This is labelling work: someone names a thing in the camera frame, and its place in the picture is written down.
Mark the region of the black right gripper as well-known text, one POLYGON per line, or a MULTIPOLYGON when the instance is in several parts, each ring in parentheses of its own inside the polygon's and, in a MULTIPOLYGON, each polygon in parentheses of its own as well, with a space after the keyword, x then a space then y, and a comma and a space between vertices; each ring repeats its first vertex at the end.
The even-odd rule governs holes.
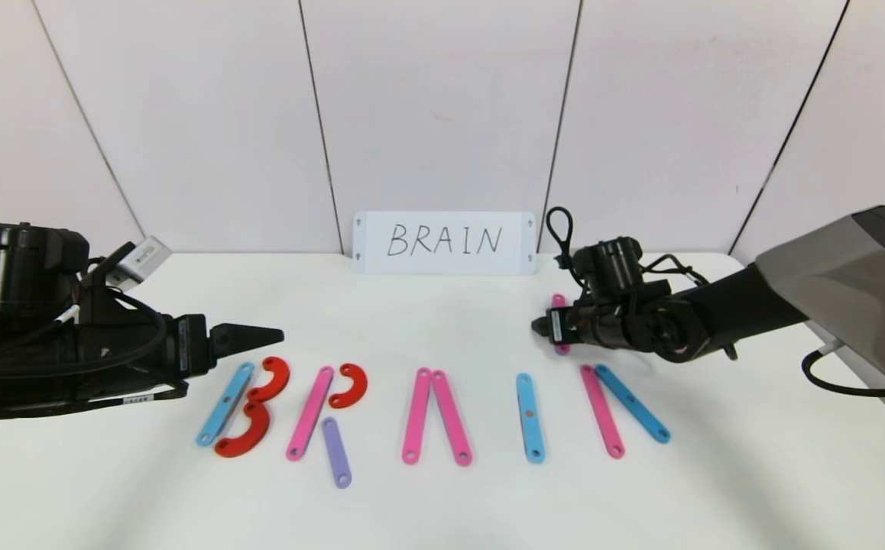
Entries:
POLYGON ((548 309, 531 321, 531 331, 547 337, 554 345, 598 345, 597 307, 572 304, 548 309))

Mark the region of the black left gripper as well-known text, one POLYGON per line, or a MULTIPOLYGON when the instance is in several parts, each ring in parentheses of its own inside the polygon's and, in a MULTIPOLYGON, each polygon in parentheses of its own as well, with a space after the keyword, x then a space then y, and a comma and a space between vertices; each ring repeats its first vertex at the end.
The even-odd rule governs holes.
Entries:
MULTIPOLYGON (((207 374, 216 360, 247 351, 270 347, 285 341, 281 328, 265 328, 223 323, 208 331, 206 318, 200 314, 173 317, 163 314, 163 344, 131 364, 115 367, 116 380, 186 380, 207 374)), ((129 313, 124 317, 129 327, 123 328, 115 345, 115 353, 127 353, 142 347, 155 335, 151 316, 129 313)))

